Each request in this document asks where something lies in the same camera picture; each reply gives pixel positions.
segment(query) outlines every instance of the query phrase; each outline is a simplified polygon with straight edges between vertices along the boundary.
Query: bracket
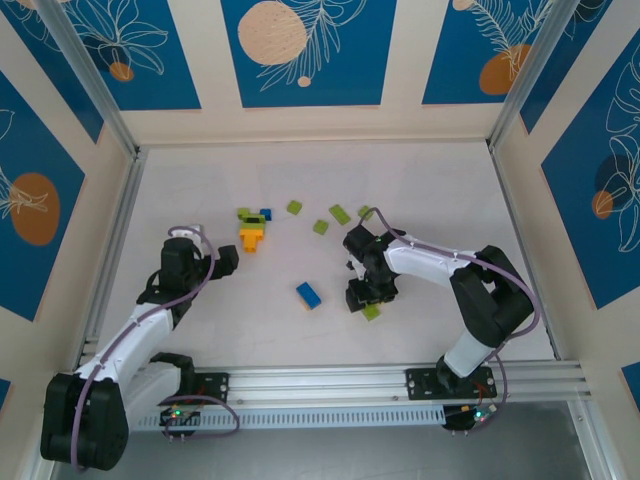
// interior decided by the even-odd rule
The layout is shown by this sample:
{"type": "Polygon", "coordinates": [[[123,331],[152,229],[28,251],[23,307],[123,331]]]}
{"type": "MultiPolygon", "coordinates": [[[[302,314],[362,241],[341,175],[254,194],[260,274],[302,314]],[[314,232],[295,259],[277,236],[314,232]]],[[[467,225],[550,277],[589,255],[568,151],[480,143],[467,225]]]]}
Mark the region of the bracket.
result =
{"type": "Polygon", "coordinates": [[[480,391],[476,384],[482,385],[486,390],[485,398],[498,396],[493,372],[490,367],[479,367],[463,379],[455,392],[447,391],[438,381],[436,368],[410,368],[405,370],[407,380],[407,393],[409,400],[452,400],[452,399],[477,399],[480,391]]]}
{"type": "MultiPolygon", "coordinates": [[[[193,395],[206,395],[208,397],[214,397],[223,402],[227,402],[227,394],[229,392],[229,374],[228,373],[196,373],[193,380],[193,395]]],[[[176,402],[175,406],[181,408],[193,408],[197,406],[196,402],[176,402]]],[[[171,427],[197,427],[200,425],[200,413],[199,411],[189,413],[183,417],[172,418],[173,406],[160,412],[160,426],[164,427],[167,421],[171,419],[171,427]]],[[[188,437],[193,435],[195,430],[179,430],[180,435],[188,437]]]]}

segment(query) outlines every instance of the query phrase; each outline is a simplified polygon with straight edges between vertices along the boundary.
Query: green lego brick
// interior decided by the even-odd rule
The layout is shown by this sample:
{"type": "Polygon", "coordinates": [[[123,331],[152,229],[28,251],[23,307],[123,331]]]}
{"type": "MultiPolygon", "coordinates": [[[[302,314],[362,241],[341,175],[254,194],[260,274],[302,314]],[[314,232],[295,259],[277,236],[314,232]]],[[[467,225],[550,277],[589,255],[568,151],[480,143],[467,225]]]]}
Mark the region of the green lego brick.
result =
{"type": "Polygon", "coordinates": [[[238,220],[244,220],[244,217],[248,216],[251,212],[248,208],[239,208],[238,209],[238,220]]]}
{"type": "Polygon", "coordinates": [[[333,215],[333,218],[335,218],[340,225],[345,225],[351,221],[351,217],[347,215],[347,212],[345,212],[344,209],[337,203],[329,209],[329,212],[331,213],[331,215],[333,215]]]}
{"type": "Polygon", "coordinates": [[[376,305],[367,305],[362,310],[362,314],[364,315],[364,318],[366,318],[367,321],[370,322],[380,315],[380,310],[376,305]]]}
{"type": "Polygon", "coordinates": [[[324,235],[329,228],[329,223],[324,220],[318,220],[316,224],[313,226],[313,231],[319,233],[320,235],[324,235]]]}
{"type": "MultiPolygon", "coordinates": [[[[367,205],[363,206],[360,210],[358,210],[358,216],[360,218],[362,218],[362,216],[367,213],[367,210],[369,210],[370,207],[368,207],[367,205]]],[[[373,217],[373,212],[369,212],[367,214],[367,216],[364,218],[365,220],[369,220],[371,217],[373,217]]]]}
{"type": "Polygon", "coordinates": [[[302,204],[296,200],[291,200],[289,205],[287,205],[287,212],[293,213],[294,215],[299,214],[300,210],[302,210],[302,204]]]}
{"type": "Polygon", "coordinates": [[[249,230],[263,230],[264,231],[264,222],[262,222],[262,223],[242,222],[242,225],[240,225],[240,229],[242,230],[243,228],[246,228],[246,229],[249,229],[249,230]]]}

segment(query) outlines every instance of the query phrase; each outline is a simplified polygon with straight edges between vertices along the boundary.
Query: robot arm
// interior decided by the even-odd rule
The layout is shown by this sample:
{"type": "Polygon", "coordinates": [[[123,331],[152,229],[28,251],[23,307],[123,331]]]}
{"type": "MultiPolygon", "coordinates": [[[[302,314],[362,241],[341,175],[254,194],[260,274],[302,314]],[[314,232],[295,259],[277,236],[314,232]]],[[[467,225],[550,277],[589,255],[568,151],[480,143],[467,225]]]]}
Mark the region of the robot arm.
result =
{"type": "Polygon", "coordinates": [[[203,248],[199,231],[199,226],[172,230],[162,249],[160,270],[147,281],[127,323],[91,361],[73,374],[58,374],[51,380],[40,444],[43,458],[69,463],[75,450],[79,464],[109,470],[124,452],[130,426],[150,405],[178,391],[191,393],[195,371],[188,357],[173,356],[180,357],[174,361],[170,354],[159,354],[151,359],[153,363],[145,364],[178,326],[193,298],[164,309],[158,306],[176,303],[205,281],[231,275],[238,266],[235,246],[221,247],[207,278],[213,252],[203,248]],[[74,443],[76,406],[87,382],[91,384],[74,443]]]}
{"type": "Polygon", "coordinates": [[[343,242],[349,252],[347,266],[358,275],[349,281],[347,304],[355,312],[368,304],[392,301],[398,294],[394,280],[401,274],[451,286],[466,329],[438,361],[437,376],[444,389],[455,394],[464,379],[531,315],[533,305],[513,282],[464,259],[477,258],[520,279],[500,249],[488,246],[473,253],[435,247],[435,251],[428,251],[415,248],[418,240],[406,232],[395,233],[405,241],[391,232],[376,237],[362,225],[347,234],[343,242]],[[486,284],[493,284],[493,290],[487,290],[486,284]]]}

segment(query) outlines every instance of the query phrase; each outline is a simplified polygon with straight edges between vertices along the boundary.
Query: white leaf drawing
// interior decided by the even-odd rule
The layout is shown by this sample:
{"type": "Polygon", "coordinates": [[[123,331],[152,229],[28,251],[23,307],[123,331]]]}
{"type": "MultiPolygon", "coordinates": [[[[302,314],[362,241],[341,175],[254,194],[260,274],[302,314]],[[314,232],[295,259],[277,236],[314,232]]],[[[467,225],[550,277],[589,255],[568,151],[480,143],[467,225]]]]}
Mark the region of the white leaf drawing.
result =
{"type": "Polygon", "coordinates": [[[569,23],[565,27],[564,34],[573,40],[578,23],[595,22],[604,10],[606,3],[607,0],[596,0],[596,3],[593,3],[593,1],[585,2],[582,0],[576,7],[576,11],[573,13],[571,20],[569,20],[569,23]]]}
{"type": "Polygon", "coordinates": [[[15,115],[15,112],[11,110],[0,110],[0,140],[9,132],[13,123],[13,115],[15,115]]]}
{"type": "MultiPolygon", "coordinates": [[[[0,1],[10,7],[31,36],[60,51],[35,10],[18,0],[0,1]]],[[[70,0],[60,5],[85,47],[98,53],[92,58],[104,62],[102,67],[108,70],[113,62],[118,62],[129,68],[137,65],[158,75],[164,73],[164,63],[153,49],[167,42],[169,32],[138,21],[138,0],[70,0]]],[[[130,72],[122,72],[121,79],[127,73],[130,72]]]]}
{"type": "Polygon", "coordinates": [[[555,0],[540,0],[534,7],[529,0],[524,13],[517,16],[509,0],[471,0],[466,9],[475,16],[480,34],[489,39],[493,50],[509,60],[513,80],[522,64],[522,48],[540,29],[555,0]]]}
{"type": "Polygon", "coordinates": [[[605,129],[611,134],[609,149],[614,171],[606,180],[605,204],[596,204],[595,213],[618,214],[620,253],[634,251],[640,245],[640,44],[624,66],[609,104],[605,129]]]}
{"type": "MultiPolygon", "coordinates": [[[[295,58],[283,63],[265,61],[262,64],[262,71],[257,75],[257,78],[264,79],[261,92],[280,82],[290,85],[304,79],[310,83],[323,65],[331,61],[332,55],[340,53],[338,29],[360,15],[367,0],[277,0],[277,3],[290,8],[295,15],[294,20],[302,22],[306,42],[295,58]],[[351,13],[348,13],[346,7],[355,5],[355,2],[358,2],[356,8],[350,8],[351,13]]],[[[278,55],[282,55],[283,51],[286,54],[288,48],[296,48],[286,44],[286,24],[280,27],[282,32],[273,33],[274,36],[282,35],[280,43],[276,41],[278,55]]]]}

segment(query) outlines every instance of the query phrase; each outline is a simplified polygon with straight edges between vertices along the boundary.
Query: white table surface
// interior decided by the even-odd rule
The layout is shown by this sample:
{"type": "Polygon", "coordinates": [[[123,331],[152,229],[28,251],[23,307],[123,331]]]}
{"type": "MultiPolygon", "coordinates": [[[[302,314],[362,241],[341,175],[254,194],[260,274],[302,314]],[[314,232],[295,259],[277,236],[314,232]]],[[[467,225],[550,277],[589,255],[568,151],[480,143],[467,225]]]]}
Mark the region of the white table surface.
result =
{"type": "MultiPolygon", "coordinates": [[[[397,228],[425,241],[478,251],[502,248],[527,278],[484,142],[342,142],[152,149],[118,267],[100,347],[128,319],[147,277],[160,265],[166,231],[200,223],[217,248],[233,243],[240,266],[211,282],[158,350],[191,355],[196,366],[302,366],[436,361],[463,323],[453,292],[401,276],[400,294],[367,322],[345,304],[342,240],[362,205],[378,206],[397,228]],[[301,213],[286,211],[292,199],[301,213]],[[339,203],[352,217],[340,226],[339,203]],[[238,207],[272,208],[265,240],[246,254],[238,207]],[[320,236],[318,219],[330,222],[320,236]],[[307,311],[296,286],[322,299],[307,311]]],[[[383,227],[366,223],[373,233],[383,227]]],[[[542,325],[505,347],[505,360],[553,358],[542,325]]]]}

